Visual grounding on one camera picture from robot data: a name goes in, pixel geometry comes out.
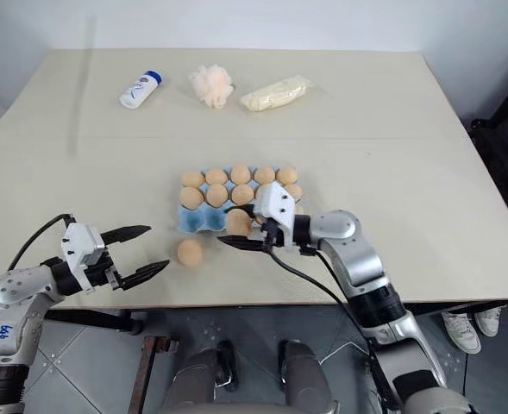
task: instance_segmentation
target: blue egg carton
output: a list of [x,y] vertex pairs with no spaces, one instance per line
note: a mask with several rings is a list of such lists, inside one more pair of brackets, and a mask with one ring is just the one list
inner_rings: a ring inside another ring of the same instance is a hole
[[[227,188],[227,191],[229,192],[229,198],[233,189],[236,187],[236,184],[230,180],[231,168],[232,167],[230,166],[222,168],[229,177],[229,180],[224,184],[224,186]],[[249,166],[248,168],[253,177],[257,168],[254,166]],[[203,174],[206,174],[208,169],[201,171]],[[253,178],[250,180],[248,185],[252,187],[254,193],[260,186],[260,184],[254,181]],[[204,196],[206,195],[209,186],[210,185],[207,183],[204,183],[200,186],[199,190],[204,194]],[[179,205],[179,226],[177,227],[177,230],[184,233],[197,233],[198,231],[224,231],[226,228],[225,210],[235,205],[236,204],[231,200],[228,200],[219,208],[212,207],[205,201],[195,210],[188,210],[186,207]]]

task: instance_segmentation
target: white bottle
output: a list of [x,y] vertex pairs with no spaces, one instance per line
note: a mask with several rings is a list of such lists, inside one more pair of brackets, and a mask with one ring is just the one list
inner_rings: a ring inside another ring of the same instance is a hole
[[146,71],[144,75],[136,80],[122,95],[119,102],[130,110],[141,106],[144,100],[154,89],[161,84],[161,76],[154,71]]

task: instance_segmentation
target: blue bottle cap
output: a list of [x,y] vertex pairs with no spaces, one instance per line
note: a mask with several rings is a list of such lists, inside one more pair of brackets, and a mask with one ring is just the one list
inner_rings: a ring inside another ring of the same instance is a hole
[[158,73],[156,73],[154,71],[146,71],[146,72],[144,72],[144,74],[156,79],[156,82],[158,82],[158,85],[161,84],[161,76]]

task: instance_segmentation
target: shoe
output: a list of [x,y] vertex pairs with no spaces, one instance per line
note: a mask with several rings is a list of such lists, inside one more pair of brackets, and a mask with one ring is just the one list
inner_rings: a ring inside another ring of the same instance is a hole
[[480,328],[482,334],[490,338],[497,335],[497,332],[499,332],[499,315],[502,309],[503,306],[499,306],[498,308],[474,313],[474,319],[476,319],[476,324],[478,328]]
[[481,351],[480,339],[466,313],[456,315],[442,312],[442,318],[447,333],[459,349],[467,354],[478,354]]

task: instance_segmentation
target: tiled floor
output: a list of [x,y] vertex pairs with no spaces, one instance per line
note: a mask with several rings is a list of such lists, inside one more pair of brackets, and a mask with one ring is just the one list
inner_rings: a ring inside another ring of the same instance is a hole
[[[419,322],[442,361],[449,386],[460,391],[464,354],[449,343],[439,317],[422,317]],[[237,392],[217,390],[222,402],[284,402],[277,384],[281,339],[308,343],[319,359],[347,341],[362,344],[335,306],[157,310],[148,312],[144,335],[171,335],[182,342],[176,355],[156,356],[145,414],[159,409],[180,361],[222,339],[235,344],[241,380]],[[127,412],[141,344],[142,336],[47,323],[27,382],[26,412]],[[363,354],[346,347],[323,369],[342,413],[379,412]],[[499,336],[482,337],[482,352],[468,360],[467,395],[483,414],[508,413],[508,308]]]

